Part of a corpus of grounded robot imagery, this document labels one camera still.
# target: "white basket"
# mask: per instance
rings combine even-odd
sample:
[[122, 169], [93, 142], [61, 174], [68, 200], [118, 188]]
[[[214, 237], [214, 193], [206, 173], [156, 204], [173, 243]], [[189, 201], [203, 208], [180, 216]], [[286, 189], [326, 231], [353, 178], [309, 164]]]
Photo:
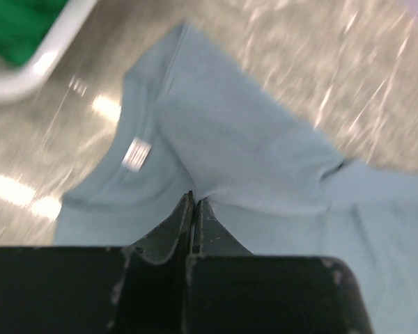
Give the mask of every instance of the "white basket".
[[48, 80], [97, 2], [69, 0], [24, 66], [9, 69], [0, 59], [0, 103], [23, 99]]

